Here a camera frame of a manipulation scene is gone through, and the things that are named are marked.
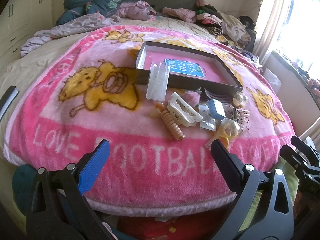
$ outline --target blue clamp handle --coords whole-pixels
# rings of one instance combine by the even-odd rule
[[[102,140],[93,151],[93,156],[79,173],[78,189],[83,195],[91,190],[103,166],[110,156],[110,143]]]

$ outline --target clear plastic package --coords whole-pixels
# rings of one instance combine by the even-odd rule
[[[170,67],[164,62],[152,63],[146,98],[163,102],[168,87]]]
[[[225,118],[222,120],[217,133],[204,146],[210,149],[212,142],[216,139],[219,139],[228,149],[230,147],[230,143],[232,143],[238,137],[242,130],[242,125],[231,119]]]
[[[245,106],[248,102],[248,97],[244,93],[237,91],[232,102],[235,107]]]
[[[208,105],[199,105],[199,113],[203,117],[202,121],[200,121],[200,128],[215,131],[217,129],[216,120],[211,117]]]

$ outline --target black clamp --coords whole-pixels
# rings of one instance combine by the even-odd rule
[[[115,240],[90,207],[84,192],[91,189],[110,154],[110,144],[102,140],[92,153],[69,163],[63,170],[39,168],[27,213],[27,235],[32,240]],[[58,198],[64,190],[80,230],[70,225]]]
[[[211,144],[211,154],[229,189],[235,192],[225,219],[210,240],[289,240],[293,236],[293,211],[290,193],[282,170],[262,172],[243,164],[219,140]],[[260,202],[250,226],[239,232],[257,190]]]
[[[320,157],[319,153],[312,147],[305,144],[297,136],[291,138],[291,143],[308,159],[306,160],[290,146],[284,145],[280,149],[280,155],[296,171],[300,180],[300,192],[311,198],[320,199]]]

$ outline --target white curtain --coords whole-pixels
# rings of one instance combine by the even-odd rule
[[[264,65],[270,52],[275,49],[283,23],[290,8],[291,0],[263,0],[256,25],[257,38],[253,53]]]
[[[300,136],[300,139],[304,141],[307,136],[312,139],[313,143],[316,146],[316,150],[320,152],[320,117],[308,130],[306,130]]]

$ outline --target yellow cartoon character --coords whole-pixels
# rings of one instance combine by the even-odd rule
[[[240,84],[242,85],[242,87],[244,87],[244,83],[243,83],[243,79],[242,76],[240,75],[240,73],[238,71],[236,71],[234,68],[230,67],[228,62],[231,62],[233,65],[239,65],[239,62],[235,61],[236,58],[234,57],[234,55],[232,53],[227,53],[224,51],[219,51],[217,49],[212,49],[214,54],[217,55],[219,58],[222,59],[222,61],[226,64],[226,66],[228,67],[228,69],[230,69],[233,74],[235,75],[236,79],[240,82]]]
[[[136,70],[127,67],[115,67],[111,62],[99,60],[101,66],[79,69],[68,78],[59,94],[64,102],[83,95],[83,104],[71,109],[70,117],[76,116],[82,109],[96,110],[103,101],[117,104],[129,110],[138,106],[139,96],[135,87]]]
[[[111,42],[111,44],[116,43],[124,43],[126,41],[136,41],[136,42],[143,42],[142,37],[144,36],[143,33],[130,33],[127,30],[124,30],[124,34],[122,34],[119,31],[111,31],[108,32],[108,35],[103,39],[103,41],[109,41],[109,40],[117,40]]]
[[[277,124],[279,121],[284,122],[284,118],[274,106],[271,95],[264,95],[260,90],[257,90],[256,93],[250,88],[247,88],[247,90],[253,96],[256,106],[262,116],[271,119],[274,124]]]
[[[127,49],[127,53],[129,54],[130,57],[136,59],[140,52],[141,46],[142,44],[138,44],[137,46]]]

